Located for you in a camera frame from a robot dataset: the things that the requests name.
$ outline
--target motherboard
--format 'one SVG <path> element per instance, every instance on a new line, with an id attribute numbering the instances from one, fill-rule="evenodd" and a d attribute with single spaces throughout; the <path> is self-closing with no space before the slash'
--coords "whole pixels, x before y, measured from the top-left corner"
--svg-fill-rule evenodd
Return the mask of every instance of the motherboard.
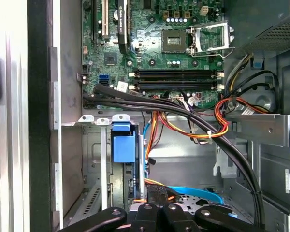
<path id="1" fill-rule="evenodd" d="M 100 83 L 138 96 L 193 98 L 191 106 L 210 108 L 223 59 L 191 48 L 222 46 L 223 29 L 204 28 L 197 41 L 191 31 L 222 19 L 221 0 L 83 0 L 83 92 L 93 95 Z"/>

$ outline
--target cpu socket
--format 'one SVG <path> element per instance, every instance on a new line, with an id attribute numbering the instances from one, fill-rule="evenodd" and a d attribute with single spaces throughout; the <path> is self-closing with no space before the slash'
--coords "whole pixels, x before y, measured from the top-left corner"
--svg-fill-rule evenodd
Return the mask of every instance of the cpu socket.
<path id="1" fill-rule="evenodd" d="M 186 53 L 184 30 L 162 30 L 162 53 Z"/>

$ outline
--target blue plastic tab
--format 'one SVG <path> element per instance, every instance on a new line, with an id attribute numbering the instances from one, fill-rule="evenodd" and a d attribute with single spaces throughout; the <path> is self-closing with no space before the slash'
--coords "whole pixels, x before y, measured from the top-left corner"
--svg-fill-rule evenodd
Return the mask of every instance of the blue plastic tab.
<path id="1" fill-rule="evenodd" d="M 113 131 L 128 132 L 130 131 L 130 123 L 129 122 L 114 122 Z"/>
<path id="2" fill-rule="evenodd" d="M 114 136 L 113 155 L 115 163 L 135 163 L 135 131 L 131 136 Z"/>
<path id="3" fill-rule="evenodd" d="M 175 190 L 176 192 L 178 192 L 179 194 L 192 195 L 195 197 L 207 199 L 211 202 L 224 204 L 223 198 L 219 197 L 218 195 L 216 195 L 214 193 L 208 192 L 208 191 L 204 191 L 204 190 L 197 189 L 197 188 L 180 187 L 180 186 L 169 186 L 169 187 L 171 189 Z"/>

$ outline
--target blue sata port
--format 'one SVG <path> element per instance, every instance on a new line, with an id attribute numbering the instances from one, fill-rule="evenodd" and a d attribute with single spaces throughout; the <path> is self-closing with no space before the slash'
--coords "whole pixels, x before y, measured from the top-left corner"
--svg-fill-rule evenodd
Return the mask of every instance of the blue sata port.
<path id="1" fill-rule="evenodd" d="M 108 86 L 110 84 L 110 75 L 99 74 L 99 83 L 104 86 Z"/>

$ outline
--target green circuit board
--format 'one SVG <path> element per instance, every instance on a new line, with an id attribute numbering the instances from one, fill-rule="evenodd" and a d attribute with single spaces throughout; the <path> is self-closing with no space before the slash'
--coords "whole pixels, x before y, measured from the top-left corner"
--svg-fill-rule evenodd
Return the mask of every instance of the green circuit board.
<path id="1" fill-rule="evenodd" d="M 116 87 L 119 81 L 133 85 L 134 77 L 131 74 L 136 69 L 144 70 L 223 70 L 221 57 L 193 58 L 182 53 L 165 52 L 163 45 L 164 33 L 173 31 L 185 31 L 193 25 L 204 25 L 222 20 L 222 14 L 210 17 L 202 16 L 200 10 L 203 6 L 209 9 L 219 9 L 221 12 L 221 0 L 130 0 L 130 52 L 127 55 L 120 53 L 118 47 L 117 22 L 114 20 L 114 12 L 117 10 L 117 0 L 108 0 L 108 28 L 107 39 L 100 36 L 101 28 L 96 27 L 95 41 L 92 41 L 92 15 L 91 11 L 83 9 L 83 68 L 86 66 L 88 76 L 83 85 L 83 91 L 89 95 L 99 83 L 99 75 L 110 76 L 109 86 Z M 102 20 L 104 0 L 96 5 L 96 20 Z M 203 30 L 201 33 L 201 48 L 217 47 L 222 43 L 222 29 L 214 28 Z M 162 92 L 150 93 L 161 95 Z M 170 97 L 178 97 L 179 93 L 172 92 Z M 199 93 L 200 108 L 206 108 L 215 104 L 218 100 L 216 90 L 206 90 Z"/>

